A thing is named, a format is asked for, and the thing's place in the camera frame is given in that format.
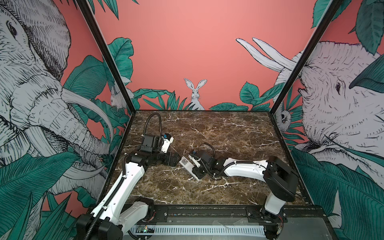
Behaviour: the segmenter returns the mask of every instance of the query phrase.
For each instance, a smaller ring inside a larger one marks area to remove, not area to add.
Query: rabbit face
[[[192,90],[192,99],[199,99],[200,98],[199,88],[204,86],[204,84],[207,83],[207,80],[206,79],[201,80],[196,88],[190,80],[188,80],[187,78],[184,78],[184,80],[185,80],[185,83],[187,84],[188,88],[190,88]]]

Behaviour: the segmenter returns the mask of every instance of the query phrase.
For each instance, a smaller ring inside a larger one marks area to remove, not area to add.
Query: black frame post
[[[130,97],[128,96],[125,85],[121,80],[119,70],[117,69],[115,62],[113,61],[113,58],[112,58],[111,53],[108,49],[108,46],[107,46],[106,42],[104,41],[103,35],[101,34],[100,29],[96,23],[94,15],[91,12],[90,8],[88,7],[87,0],[77,0],[77,4],[79,5],[80,11],[84,16],[84,19],[87,22],[88,27],[91,30],[92,35],[95,38],[97,45],[99,46],[101,54],[103,55],[104,60],[106,61],[108,68],[110,69],[112,76],[115,79],[115,81],[116,81],[116,83],[117,83],[117,85],[121,91],[121,94],[124,97],[124,100],[127,102],[127,106],[128,106],[129,111],[132,114],[134,114],[136,112],[136,109],[133,106],[133,103],[132,103]]]
[[[299,61],[297,62],[295,68],[292,70],[291,75],[289,76],[287,82],[285,83],[283,89],[281,90],[280,95],[277,97],[276,102],[273,104],[270,111],[272,115],[275,114],[277,108],[280,106],[280,104],[284,100],[289,89],[292,87],[292,84],[295,82],[295,80],[299,76],[300,71],[302,70],[305,63],[311,56],[312,51],[316,47],[317,43],[320,41],[322,35],[324,34],[328,25],[332,21],[333,16],[335,15],[336,11],[339,9],[342,3],[343,3],[343,0],[333,0],[330,3],[330,6],[324,13],[323,17],[321,18],[319,24],[316,27],[316,30],[312,34],[310,41],[308,42],[306,48],[304,49],[303,54],[301,55]]]

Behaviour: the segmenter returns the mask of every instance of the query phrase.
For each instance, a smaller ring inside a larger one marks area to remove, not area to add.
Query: brown marble surface
[[[153,111],[138,111],[128,138],[124,143],[119,163],[113,173],[111,188],[121,173],[124,153],[141,143],[141,134],[147,117]],[[161,112],[162,131],[174,137],[169,151],[188,158],[188,152],[198,149],[203,142],[216,150],[216,158],[232,157],[239,160],[266,160],[275,155],[286,161],[283,149],[267,113],[257,112]],[[159,134],[158,118],[154,116],[147,133]],[[223,177],[212,180],[205,176],[195,180],[180,164],[168,167],[162,164],[149,167],[136,184],[128,204],[139,196],[154,199],[156,204],[260,204],[270,189],[266,183],[245,177]],[[294,205],[305,205],[296,198]]]

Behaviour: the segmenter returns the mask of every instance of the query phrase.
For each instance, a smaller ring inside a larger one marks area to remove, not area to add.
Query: elephant ear
[[[23,26],[47,70],[61,79],[67,67],[71,36],[53,0],[0,0],[0,5]]]

